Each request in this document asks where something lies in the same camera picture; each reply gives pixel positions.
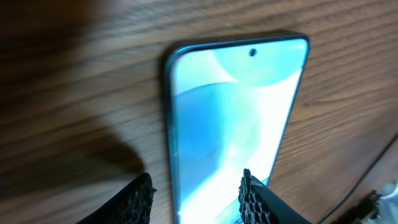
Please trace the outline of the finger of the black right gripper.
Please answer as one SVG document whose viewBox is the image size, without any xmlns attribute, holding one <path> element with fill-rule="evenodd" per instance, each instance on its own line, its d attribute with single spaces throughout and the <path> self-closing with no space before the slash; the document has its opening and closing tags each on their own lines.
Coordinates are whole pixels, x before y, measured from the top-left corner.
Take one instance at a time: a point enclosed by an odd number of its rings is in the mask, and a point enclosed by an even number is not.
<svg viewBox="0 0 398 224">
<path fill-rule="evenodd" d="M 331 224 L 362 224 L 368 220 L 379 218 L 379 199 L 381 194 L 373 191 L 372 194 L 360 200 L 342 216 L 331 222 Z"/>
</svg>

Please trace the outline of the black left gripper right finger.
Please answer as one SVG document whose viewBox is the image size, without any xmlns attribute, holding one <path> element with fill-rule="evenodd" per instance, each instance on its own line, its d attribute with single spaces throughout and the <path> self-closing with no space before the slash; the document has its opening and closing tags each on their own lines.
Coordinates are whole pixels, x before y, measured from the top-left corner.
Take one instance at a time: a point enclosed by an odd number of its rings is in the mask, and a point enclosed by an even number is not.
<svg viewBox="0 0 398 224">
<path fill-rule="evenodd" d="M 238 201 L 244 224 L 311 224 L 251 175 L 249 169 L 243 170 Z"/>
</svg>

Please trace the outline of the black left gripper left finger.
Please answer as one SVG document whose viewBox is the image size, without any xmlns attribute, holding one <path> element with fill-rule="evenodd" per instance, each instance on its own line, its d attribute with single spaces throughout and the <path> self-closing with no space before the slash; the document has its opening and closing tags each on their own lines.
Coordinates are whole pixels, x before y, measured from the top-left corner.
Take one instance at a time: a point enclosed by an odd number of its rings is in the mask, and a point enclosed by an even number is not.
<svg viewBox="0 0 398 224">
<path fill-rule="evenodd" d="M 149 224 L 156 191 L 150 174 L 143 172 L 77 224 Z"/>
</svg>

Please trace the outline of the blue Galaxy smartphone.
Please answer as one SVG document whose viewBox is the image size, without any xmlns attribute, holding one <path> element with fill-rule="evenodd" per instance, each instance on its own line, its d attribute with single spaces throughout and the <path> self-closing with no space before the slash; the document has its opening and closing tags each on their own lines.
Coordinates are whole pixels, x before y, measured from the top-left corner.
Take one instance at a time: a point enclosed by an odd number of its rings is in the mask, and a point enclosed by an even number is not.
<svg viewBox="0 0 398 224">
<path fill-rule="evenodd" d="M 174 220 L 238 223 L 248 169 L 268 185 L 310 52 L 276 30 L 180 40 L 164 52 Z"/>
</svg>

